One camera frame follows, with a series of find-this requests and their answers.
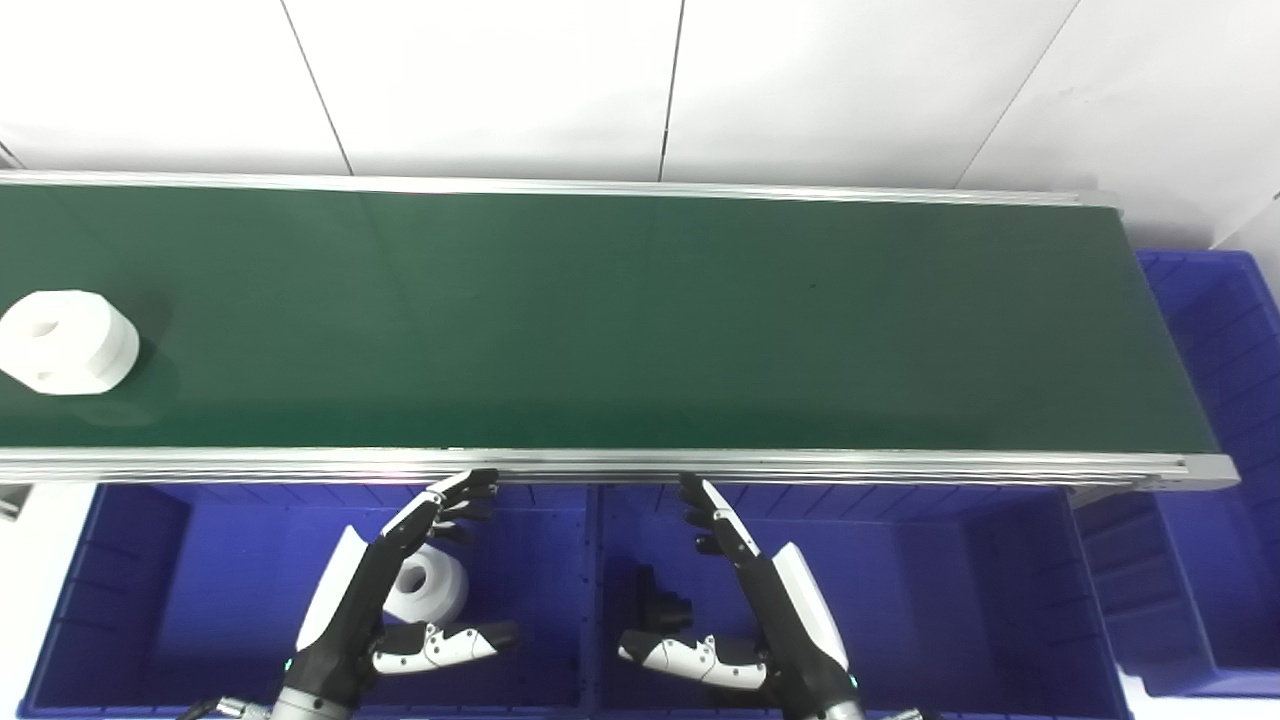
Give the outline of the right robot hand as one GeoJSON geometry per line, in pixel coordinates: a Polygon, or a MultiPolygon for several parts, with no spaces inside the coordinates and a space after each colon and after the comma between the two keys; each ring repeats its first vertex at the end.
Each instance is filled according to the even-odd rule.
{"type": "Polygon", "coordinates": [[[684,473],[678,483],[687,524],[703,530],[695,539],[698,551],[730,562],[760,643],[742,652],[714,635],[628,629],[617,655],[654,673],[756,693],[786,719],[864,719],[844,639],[803,551],[788,542],[772,556],[763,553],[709,480],[684,473]]]}

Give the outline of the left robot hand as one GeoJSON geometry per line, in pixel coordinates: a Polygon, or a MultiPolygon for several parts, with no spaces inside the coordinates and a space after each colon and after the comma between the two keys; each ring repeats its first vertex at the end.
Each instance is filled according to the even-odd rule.
{"type": "Polygon", "coordinates": [[[430,673],[495,656],[516,647],[516,623],[406,623],[387,628],[383,607],[404,560],[426,541],[461,541],[460,518],[486,518],[499,471],[471,469],[428,486],[355,556],[351,570],[329,582],[332,609],[305,620],[307,630],[285,667],[271,708],[274,719],[349,719],[380,675],[430,673]]]}

